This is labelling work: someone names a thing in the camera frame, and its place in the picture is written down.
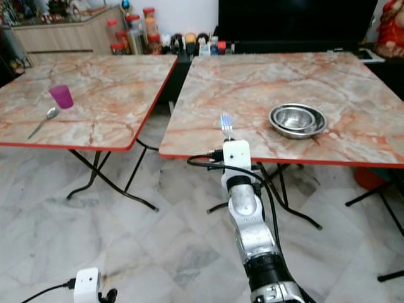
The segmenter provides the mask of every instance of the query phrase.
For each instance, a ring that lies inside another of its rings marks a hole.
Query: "metal spoon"
[[[46,121],[51,120],[52,118],[55,118],[58,115],[58,113],[59,113],[59,110],[56,107],[53,107],[50,110],[48,110],[48,112],[46,113],[46,118],[41,121],[41,123],[37,126],[37,128],[35,128],[35,130],[32,132],[32,134],[30,134],[28,139],[30,139],[33,135],[35,135],[37,133],[37,131],[42,127],[42,125],[44,125],[44,123]]]

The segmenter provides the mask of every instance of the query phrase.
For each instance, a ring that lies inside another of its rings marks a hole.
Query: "plastic cup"
[[[55,99],[56,103],[62,109],[68,109],[73,106],[73,98],[71,97],[67,85],[57,85],[49,90],[49,93]]]

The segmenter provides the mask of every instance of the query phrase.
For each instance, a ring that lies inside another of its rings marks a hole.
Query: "wooden cabinet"
[[[93,52],[111,54],[107,35],[107,20],[115,19],[123,28],[122,13],[118,6],[107,8],[87,17],[86,21],[71,23],[24,25],[11,28],[23,51],[33,65],[57,54]]]

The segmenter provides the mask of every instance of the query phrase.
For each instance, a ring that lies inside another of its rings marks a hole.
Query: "jar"
[[[143,8],[143,14],[146,18],[154,18],[154,12],[155,9],[154,8]]]
[[[116,38],[118,40],[118,43],[124,44],[124,53],[126,55],[131,54],[131,48],[129,47],[129,42],[128,38],[126,37],[127,31],[123,30],[121,32],[116,33]]]
[[[123,43],[111,44],[110,46],[113,55],[125,55],[125,45]]]
[[[147,36],[156,36],[158,33],[156,20],[152,17],[148,17],[146,18],[145,23]]]
[[[162,54],[162,43],[160,41],[160,35],[147,36],[149,41],[149,51],[151,55],[161,55]]]
[[[139,15],[126,16],[125,20],[128,23],[130,30],[135,30],[139,32],[143,31],[143,24],[141,23]]]
[[[117,44],[118,40],[116,39],[116,33],[120,30],[118,26],[118,22],[116,20],[108,20],[107,21],[107,33],[110,44]]]

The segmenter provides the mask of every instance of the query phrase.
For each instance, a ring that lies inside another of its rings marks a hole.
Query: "stainless steel bowl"
[[[278,107],[273,114],[273,119],[288,131],[303,131],[316,122],[311,112],[297,106]]]
[[[301,109],[308,110],[314,116],[316,122],[312,126],[306,128],[303,131],[289,131],[281,127],[281,125],[277,124],[275,122],[274,117],[275,113],[279,109],[285,107],[299,107]],[[322,133],[327,128],[327,118],[324,116],[324,114],[319,110],[315,109],[314,107],[303,104],[283,104],[281,106],[278,106],[270,112],[269,120],[278,133],[290,139],[297,139],[297,140],[308,139],[316,134]]]

